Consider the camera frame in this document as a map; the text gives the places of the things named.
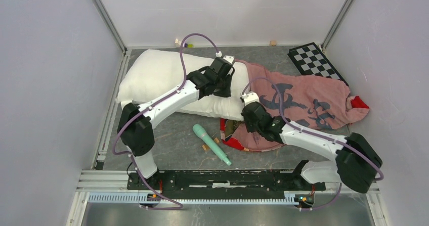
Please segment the pink red patterned pillowcase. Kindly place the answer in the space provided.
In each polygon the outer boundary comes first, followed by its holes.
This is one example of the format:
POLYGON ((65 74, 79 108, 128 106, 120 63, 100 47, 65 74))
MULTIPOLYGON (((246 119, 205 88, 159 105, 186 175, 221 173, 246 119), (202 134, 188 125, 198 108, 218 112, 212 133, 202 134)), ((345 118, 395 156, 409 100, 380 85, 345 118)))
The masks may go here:
POLYGON ((315 75, 289 76, 238 60, 246 65, 250 90, 272 115, 284 115, 312 129, 335 130, 362 120, 370 111, 359 96, 341 80, 315 75))

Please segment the white pillow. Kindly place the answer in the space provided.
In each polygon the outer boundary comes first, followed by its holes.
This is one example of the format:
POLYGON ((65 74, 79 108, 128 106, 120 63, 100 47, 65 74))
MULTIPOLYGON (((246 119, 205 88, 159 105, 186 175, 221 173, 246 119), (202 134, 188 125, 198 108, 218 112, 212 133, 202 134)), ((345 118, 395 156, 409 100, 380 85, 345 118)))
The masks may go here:
MULTIPOLYGON (((206 117, 225 118, 242 121, 244 104, 241 93, 249 83, 246 65, 235 62, 232 77, 231 96, 204 97, 184 106, 180 112, 206 117)), ((178 52, 146 50, 134 61, 125 78, 121 81, 116 102, 124 107, 134 101, 145 103, 170 92, 183 81, 183 67, 178 52)))

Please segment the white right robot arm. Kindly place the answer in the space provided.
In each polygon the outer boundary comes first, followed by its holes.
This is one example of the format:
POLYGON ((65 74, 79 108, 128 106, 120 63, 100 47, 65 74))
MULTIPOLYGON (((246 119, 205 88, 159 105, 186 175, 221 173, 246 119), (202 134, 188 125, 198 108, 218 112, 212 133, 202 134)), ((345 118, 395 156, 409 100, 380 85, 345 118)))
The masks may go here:
POLYGON ((311 184, 343 183, 358 193, 367 193, 374 181, 382 180, 382 159, 359 133, 333 135, 304 127, 281 115, 272 116, 259 102, 246 103, 242 113, 248 132, 264 139, 306 149, 327 158, 307 162, 292 176, 293 185, 304 190, 311 184))

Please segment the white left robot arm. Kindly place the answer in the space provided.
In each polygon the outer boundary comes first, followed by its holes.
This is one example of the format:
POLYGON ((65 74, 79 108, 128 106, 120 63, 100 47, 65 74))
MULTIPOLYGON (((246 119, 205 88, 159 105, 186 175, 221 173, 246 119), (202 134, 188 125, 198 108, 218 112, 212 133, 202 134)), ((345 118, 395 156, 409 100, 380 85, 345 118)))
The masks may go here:
POLYGON ((158 168, 152 155, 156 126, 188 104, 210 95, 225 95, 235 72, 234 62, 232 56, 217 57, 210 66, 190 72, 181 84, 166 94, 140 105, 125 105, 117 138, 126 145, 126 154, 146 189, 153 189, 159 183, 158 168))

